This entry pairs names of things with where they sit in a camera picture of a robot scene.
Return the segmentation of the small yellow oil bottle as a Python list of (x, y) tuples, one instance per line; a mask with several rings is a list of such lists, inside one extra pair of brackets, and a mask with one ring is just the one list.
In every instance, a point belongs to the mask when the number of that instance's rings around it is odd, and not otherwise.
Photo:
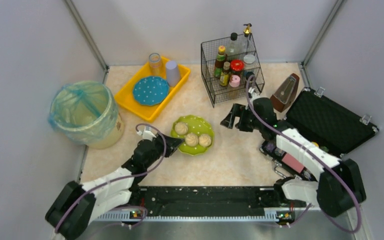
[(230, 69), (231, 69), (231, 64), (228, 61), (225, 61), (223, 64), (222, 72), (220, 74), (220, 85), (222, 87), (226, 87), (229, 84), (230, 80)]

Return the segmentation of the green dotted plate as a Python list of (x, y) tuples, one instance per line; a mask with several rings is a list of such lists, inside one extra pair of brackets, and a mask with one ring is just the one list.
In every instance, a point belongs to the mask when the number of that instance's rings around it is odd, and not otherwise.
[[(202, 134), (208, 134), (212, 137), (212, 144), (209, 147), (202, 147), (199, 144), (195, 147), (190, 147), (185, 144), (185, 135), (178, 135), (175, 132), (175, 124), (177, 122), (184, 122), (187, 123), (188, 125), (188, 133), (194, 133), (198, 137)], [(196, 156), (196, 155), (201, 155), (206, 153), (213, 145), (214, 140), (215, 140), (215, 133), (213, 131), (212, 125), (207, 122), (204, 118), (200, 116), (195, 116), (195, 115), (185, 115), (179, 117), (173, 124), (171, 128), (170, 135), (173, 138), (182, 138), (184, 139), (184, 143), (178, 148), (179, 151), (183, 154), (188, 154), (191, 156)]]

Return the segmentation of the pink transparent cup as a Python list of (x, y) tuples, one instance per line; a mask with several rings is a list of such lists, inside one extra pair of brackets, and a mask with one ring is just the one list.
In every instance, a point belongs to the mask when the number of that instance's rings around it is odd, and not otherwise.
[(164, 77), (165, 68), (162, 62), (150, 62), (149, 67), (152, 76)]

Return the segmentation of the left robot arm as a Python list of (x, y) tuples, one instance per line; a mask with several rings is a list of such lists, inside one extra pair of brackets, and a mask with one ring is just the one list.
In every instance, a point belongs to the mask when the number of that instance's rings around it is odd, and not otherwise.
[(131, 188), (158, 166), (162, 158), (170, 157), (181, 145), (182, 138), (157, 134), (137, 143), (131, 157), (115, 171), (85, 183), (68, 182), (55, 199), (45, 220), (56, 233), (67, 240), (80, 237), (91, 222), (132, 197)]

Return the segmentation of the silver lid white can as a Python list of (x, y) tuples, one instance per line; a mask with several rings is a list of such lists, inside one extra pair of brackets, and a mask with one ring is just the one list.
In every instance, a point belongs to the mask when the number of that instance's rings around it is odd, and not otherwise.
[(249, 71), (251, 69), (254, 69), (256, 67), (257, 59), (256, 56), (253, 54), (246, 54), (243, 57), (243, 63), (244, 63), (244, 71)]

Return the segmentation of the yellow cap sauce bottle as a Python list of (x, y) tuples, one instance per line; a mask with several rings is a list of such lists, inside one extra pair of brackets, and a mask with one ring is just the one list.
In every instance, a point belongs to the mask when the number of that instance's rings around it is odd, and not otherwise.
[(227, 59), (226, 47), (224, 45), (220, 45), (218, 47), (218, 52), (215, 59), (214, 71), (213, 71), (213, 76), (216, 79), (219, 79), (221, 77), (224, 62), (226, 61), (226, 59)]

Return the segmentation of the blue transparent cup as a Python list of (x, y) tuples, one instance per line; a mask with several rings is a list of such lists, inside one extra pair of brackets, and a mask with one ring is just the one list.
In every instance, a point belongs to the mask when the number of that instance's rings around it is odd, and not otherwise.
[(158, 62), (162, 62), (162, 59), (161, 59), (161, 56), (159, 53), (154, 52), (148, 56), (148, 64), (149, 63), (158, 63)]

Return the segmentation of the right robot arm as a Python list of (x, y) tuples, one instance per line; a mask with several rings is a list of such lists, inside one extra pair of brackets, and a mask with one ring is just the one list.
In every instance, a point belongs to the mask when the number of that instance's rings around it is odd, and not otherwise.
[(259, 131), (265, 141), (274, 143), (309, 170), (313, 181), (290, 178), (281, 184), (286, 199), (314, 204), (330, 217), (367, 199), (358, 164), (323, 151), (289, 122), (278, 119), (268, 98), (259, 97), (248, 105), (233, 104), (220, 125), (242, 132)]

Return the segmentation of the red lid sauce jar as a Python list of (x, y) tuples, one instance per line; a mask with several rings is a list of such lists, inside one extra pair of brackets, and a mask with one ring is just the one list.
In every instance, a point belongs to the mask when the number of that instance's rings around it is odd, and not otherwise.
[(232, 75), (242, 76), (245, 64), (240, 59), (233, 59), (230, 61), (230, 72)]

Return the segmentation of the small black lid jar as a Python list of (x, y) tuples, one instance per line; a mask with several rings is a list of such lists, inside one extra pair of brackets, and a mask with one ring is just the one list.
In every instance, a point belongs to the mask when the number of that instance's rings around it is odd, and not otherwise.
[(255, 74), (252, 71), (248, 71), (245, 75), (245, 80), (253, 82), (256, 79)]

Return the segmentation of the blue dotted plate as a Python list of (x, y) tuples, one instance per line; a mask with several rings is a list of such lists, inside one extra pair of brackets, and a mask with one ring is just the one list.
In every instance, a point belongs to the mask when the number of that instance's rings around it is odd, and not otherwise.
[(162, 103), (169, 94), (168, 82), (159, 76), (141, 78), (133, 87), (134, 100), (143, 106), (155, 106)]

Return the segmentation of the purple plastic cup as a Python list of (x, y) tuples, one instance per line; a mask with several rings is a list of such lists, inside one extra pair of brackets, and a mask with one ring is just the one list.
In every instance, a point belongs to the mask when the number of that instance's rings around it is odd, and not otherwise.
[(179, 66), (176, 61), (169, 60), (165, 64), (166, 81), (170, 87), (175, 87), (181, 80)]

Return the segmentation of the pink lid spice jar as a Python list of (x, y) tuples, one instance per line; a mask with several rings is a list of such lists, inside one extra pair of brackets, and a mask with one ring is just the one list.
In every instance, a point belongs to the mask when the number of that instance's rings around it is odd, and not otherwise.
[(238, 75), (232, 75), (231, 77), (230, 77), (230, 80), (229, 80), (229, 86), (231, 87), (231, 88), (237, 88), (237, 87), (239, 87), (240, 86), (240, 84), (241, 84), (241, 77), (240, 76), (238, 76)]

